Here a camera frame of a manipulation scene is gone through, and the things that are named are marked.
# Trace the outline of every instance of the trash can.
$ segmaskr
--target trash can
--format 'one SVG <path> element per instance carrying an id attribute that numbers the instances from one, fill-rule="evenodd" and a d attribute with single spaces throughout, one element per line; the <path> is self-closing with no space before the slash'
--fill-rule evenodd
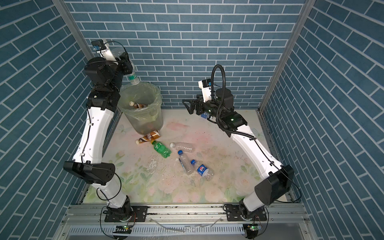
<path id="1" fill-rule="evenodd" d="M 129 105 L 130 101 L 148 106 L 136 109 Z M 160 89 L 153 84 L 140 82 L 121 87 L 118 107 L 127 116 L 136 132 L 147 134 L 163 126 L 161 103 Z"/>

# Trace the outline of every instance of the plastic bottle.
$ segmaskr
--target plastic bottle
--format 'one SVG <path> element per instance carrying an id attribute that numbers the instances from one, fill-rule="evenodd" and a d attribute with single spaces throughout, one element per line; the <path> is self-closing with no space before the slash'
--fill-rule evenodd
<path id="1" fill-rule="evenodd" d="M 127 74 L 126 76 L 128 77 L 129 81 L 131 82 L 132 85 L 136 85 L 140 82 L 140 79 L 136 76 L 136 72 L 135 72 L 135 65 L 133 64 L 133 62 L 131 62 L 132 64 L 132 73 L 131 74 Z"/>
<path id="2" fill-rule="evenodd" d="M 183 152 L 193 152 L 195 150 L 192 144 L 185 142 L 171 142 L 170 147 Z"/>
<path id="3" fill-rule="evenodd" d="M 139 145 L 139 144 L 144 143 L 144 142 L 150 142 L 151 140 L 158 139 L 159 137 L 160 137 L 159 131 L 155 130 L 155 131 L 152 131 L 152 132 L 142 136 L 141 138 L 139 138 L 135 142 L 137 145 Z"/>
<path id="4" fill-rule="evenodd" d="M 188 159 L 188 156 L 183 153 L 183 151 L 178 151 L 179 154 L 179 161 L 181 163 L 181 166 L 184 168 L 184 171 L 187 175 L 191 175 L 193 173 L 193 166 L 191 162 Z"/>
<path id="5" fill-rule="evenodd" d="M 146 108 L 148 105 L 141 104 L 141 103 L 135 103 L 133 101 L 129 102 L 129 105 L 134 108 Z"/>
<path id="6" fill-rule="evenodd" d="M 156 152 L 160 153 L 163 158 L 169 157 L 171 151 L 166 146 L 164 146 L 164 144 L 155 140 L 151 140 L 151 143 Z"/>
<path id="7" fill-rule="evenodd" d="M 211 169 L 207 168 L 206 166 L 204 166 L 204 164 L 202 162 L 199 162 L 199 161 L 196 161 L 196 160 L 192 160 L 191 161 L 191 164 L 193 165 L 193 167 L 195 168 L 195 170 L 203 177 L 205 178 L 207 181 L 211 180 L 212 177 L 214 176 L 214 173 Z"/>

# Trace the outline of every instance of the empty plastic bottle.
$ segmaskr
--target empty plastic bottle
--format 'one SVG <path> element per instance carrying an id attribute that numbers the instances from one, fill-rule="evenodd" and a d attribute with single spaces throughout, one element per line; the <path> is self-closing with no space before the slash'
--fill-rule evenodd
<path id="1" fill-rule="evenodd" d="M 181 150 L 178 151 L 177 153 L 179 154 L 179 161 L 181 163 L 181 166 L 184 168 L 185 173 L 187 175 L 192 174 L 194 169 L 192 167 L 191 162 L 189 161 L 188 156 L 185 153 L 183 153 L 183 151 L 181 151 Z"/>
<path id="2" fill-rule="evenodd" d="M 170 147 L 183 152 L 193 152 L 195 150 L 192 144 L 185 142 L 171 142 Z"/>
<path id="3" fill-rule="evenodd" d="M 171 151 L 166 146 L 164 146 L 164 144 L 155 140 L 152 140 L 151 143 L 156 152 L 160 153 L 163 158 L 169 157 Z"/>
<path id="4" fill-rule="evenodd" d="M 191 164 L 197 170 L 197 172 L 203 178 L 205 178 L 207 181 L 211 180 L 212 177 L 214 176 L 213 171 L 211 169 L 207 168 L 206 166 L 204 166 L 204 164 L 202 162 L 199 162 L 199 161 L 196 161 L 196 160 L 192 160 Z"/>

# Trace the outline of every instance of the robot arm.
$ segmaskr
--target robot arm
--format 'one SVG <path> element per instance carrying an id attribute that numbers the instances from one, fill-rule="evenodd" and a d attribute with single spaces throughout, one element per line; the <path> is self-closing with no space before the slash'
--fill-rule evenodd
<path id="1" fill-rule="evenodd" d="M 121 191 L 121 182 L 114 179 L 115 165 L 101 160 L 107 129 L 117 111 L 122 78 L 132 73 L 133 66 L 126 51 L 115 57 L 107 43 L 92 42 L 101 57 L 90 59 L 84 67 L 94 85 L 86 105 L 87 119 L 79 147 L 72 160 L 64 162 L 63 168 L 92 184 L 97 194 L 108 201 L 110 215 L 125 221 L 131 216 L 129 198 Z"/>
<path id="2" fill-rule="evenodd" d="M 220 68 L 222 72 L 223 88 L 216 91 L 215 97 L 213 76 L 216 68 Z M 234 111 L 233 95 L 229 89 L 225 88 L 225 73 L 221 65 L 216 65 L 211 79 L 200 81 L 199 87 L 202 89 L 202 95 L 197 95 L 196 99 L 182 100 L 189 114 L 194 110 L 197 115 L 208 114 L 207 119 L 216 123 L 243 149 L 260 173 L 262 181 L 255 186 L 255 191 L 239 202 L 242 217 L 250 219 L 255 216 L 258 208 L 270 205 L 289 191 L 294 171 L 290 165 L 283 166 L 274 158 L 256 139 L 245 119 Z M 216 117 L 215 122 L 209 119 L 210 115 Z"/>

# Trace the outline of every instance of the green soda bottle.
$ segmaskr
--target green soda bottle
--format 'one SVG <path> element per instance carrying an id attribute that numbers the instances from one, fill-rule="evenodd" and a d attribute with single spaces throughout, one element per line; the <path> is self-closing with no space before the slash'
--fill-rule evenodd
<path id="1" fill-rule="evenodd" d="M 160 153 L 163 158 L 169 157 L 171 151 L 166 146 L 164 146 L 164 144 L 155 140 L 152 140 L 151 143 L 156 152 Z"/>

